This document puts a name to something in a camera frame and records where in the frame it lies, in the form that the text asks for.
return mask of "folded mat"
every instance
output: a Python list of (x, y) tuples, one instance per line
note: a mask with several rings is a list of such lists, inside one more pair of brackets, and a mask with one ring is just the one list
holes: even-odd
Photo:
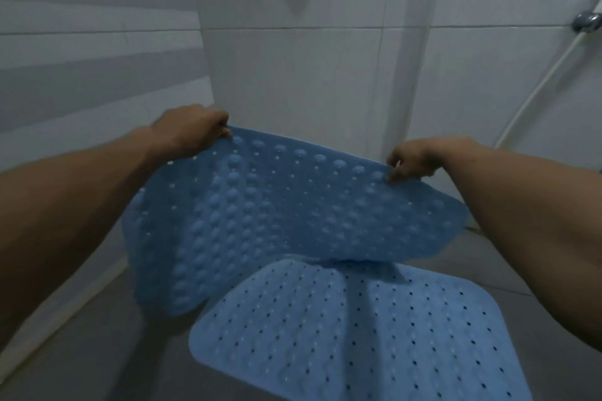
[(286, 253), (338, 260), (431, 257), (460, 230), (463, 203), (388, 167), (311, 143), (233, 128), (169, 162), (123, 216), (135, 295), (185, 313)]
[(294, 401), (531, 399), (493, 298), (401, 264), (272, 263), (204, 311), (189, 345)]

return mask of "floor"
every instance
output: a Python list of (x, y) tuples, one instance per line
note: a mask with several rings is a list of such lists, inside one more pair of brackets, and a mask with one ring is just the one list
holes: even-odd
[[(410, 262), (479, 283), (498, 302), (533, 399), (602, 399), (602, 353), (558, 325), (483, 237), (467, 232), (439, 256)], [(192, 314), (145, 325), (120, 276), (0, 387), (0, 401), (279, 399), (207, 367), (188, 353)]]

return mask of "non-slip shower mat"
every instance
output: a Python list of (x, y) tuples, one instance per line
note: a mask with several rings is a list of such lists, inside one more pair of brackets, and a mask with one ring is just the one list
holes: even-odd
[(271, 263), (188, 342), (197, 361), (292, 401), (531, 399), (493, 298), (401, 264)]
[(287, 253), (431, 257), (463, 228), (463, 203), (417, 180), (386, 184), (383, 164), (232, 131), (232, 140), (161, 168), (124, 213), (135, 295), (144, 308), (185, 313)]

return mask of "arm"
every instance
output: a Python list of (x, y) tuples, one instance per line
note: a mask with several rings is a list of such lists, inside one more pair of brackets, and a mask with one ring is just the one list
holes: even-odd
[(201, 105), (176, 108), (108, 144), (0, 174), (0, 349), (94, 252), (153, 172), (231, 135), (227, 121)]
[(443, 167), (487, 237), (566, 329), (602, 350), (602, 177), (466, 137), (412, 140), (390, 179)]

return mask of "tiled wall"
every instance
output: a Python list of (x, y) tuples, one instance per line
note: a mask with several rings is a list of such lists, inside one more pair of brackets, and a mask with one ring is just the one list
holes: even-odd
[[(0, 171), (213, 103), (195, 0), (0, 0)], [(42, 305), (0, 372), (123, 255), (114, 231)]]
[[(491, 144), (596, 2), (197, 1), (215, 99), (232, 122), (380, 160), (406, 134)], [(563, 68), (516, 149), (602, 166), (600, 35)]]

